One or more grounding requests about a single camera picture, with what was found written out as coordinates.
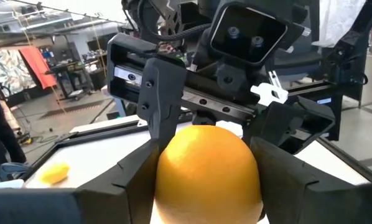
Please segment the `sticker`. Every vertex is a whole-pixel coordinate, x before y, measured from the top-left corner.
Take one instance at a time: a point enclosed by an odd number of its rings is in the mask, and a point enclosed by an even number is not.
[[[331,103],[331,98],[327,99],[322,99],[317,101],[318,104],[326,104],[326,103]]]

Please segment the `orange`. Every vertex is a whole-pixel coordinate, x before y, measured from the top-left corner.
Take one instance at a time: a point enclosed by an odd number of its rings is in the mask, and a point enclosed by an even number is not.
[[[263,203],[249,147],[216,126],[189,126],[160,155],[156,205],[165,224],[257,223]]]

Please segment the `concrete floor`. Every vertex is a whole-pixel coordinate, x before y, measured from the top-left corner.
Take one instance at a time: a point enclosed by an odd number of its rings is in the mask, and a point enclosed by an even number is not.
[[[363,89],[362,104],[369,105],[360,110],[355,108],[343,112],[340,141],[335,144],[372,169],[372,55],[367,57],[366,74],[369,77],[369,82]],[[43,138],[39,139],[39,141],[42,139],[42,142],[35,142],[23,147],[28,161],[35,162],[59,136],[67,134],[72,128],[106,120],[106,113],[114,107],[111,98],[104,96],[100,91],[94,95],[86,96],[80,101],[61,101],[63,108],[69,108],[100,100],[103,102],[96,108],[41,120],[39,118],[44,113],[60,109],[55,102],[54,94],[20,105],[21,111],[14,110],[15,117],[23,124],[24,129],[30,130],[32,137]],[[354,106],[357,106],[357,102],[347,99],[344,102],[346,108]]]

